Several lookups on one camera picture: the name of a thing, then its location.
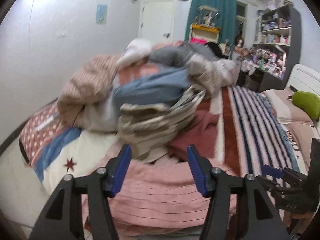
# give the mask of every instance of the door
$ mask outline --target door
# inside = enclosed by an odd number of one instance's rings
[[[172,41],[173,1],[143,3],[141,37],[155,43]]]

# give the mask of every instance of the bolt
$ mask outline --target bolt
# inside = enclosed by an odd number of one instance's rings
[[[98,169],[97,169],[97,173],[98,173],[98,174],[105,174],[106,171],[107,171],[107,170],[106,170],[105,167],[101,167],[101,168],[98,168]]]
[[[246,178],[247,178],[248,180],[254,180],[254,175],[253,175],[253,174],[247,174],[247,175],[246,175]]]
[[[65,181],[69,181],[71,179],[72,179],[72,175],[71,174],[66,174],[66,175],[63,176],[63,180],[65,180]]]
[[[218,168],[218,167],[213,167],[213,168],[212,168],[212,172],[213,172],[214,174],[219,174],[219,173],[221,172],[221,170],[220,170],[220,168]]]

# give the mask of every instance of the window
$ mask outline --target window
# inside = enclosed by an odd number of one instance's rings
[[[240,35],[244,38],[245,22],[246,22],[247,5],[242,2],[237,2],[237,16],[236,16],[236,36]]]

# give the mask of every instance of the pile of clothes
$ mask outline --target pile of clothes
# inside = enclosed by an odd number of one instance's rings
[[[213,157],[218,117],[197,108],[238,72],[204,45],[137,38],[122,55],[99,55],[80,68],[57,106],[71,126],[117,132],[133,158],[147,163],[167,153],[186,160],[191,143]]]

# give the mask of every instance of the white headboard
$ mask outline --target white headboard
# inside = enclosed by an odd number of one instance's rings
[[[293,86],[299,91],[312,92],[320,97],[320,73],[301,64],[296,64],[286,87]],[[317,124],[320,135],[320,122]]]

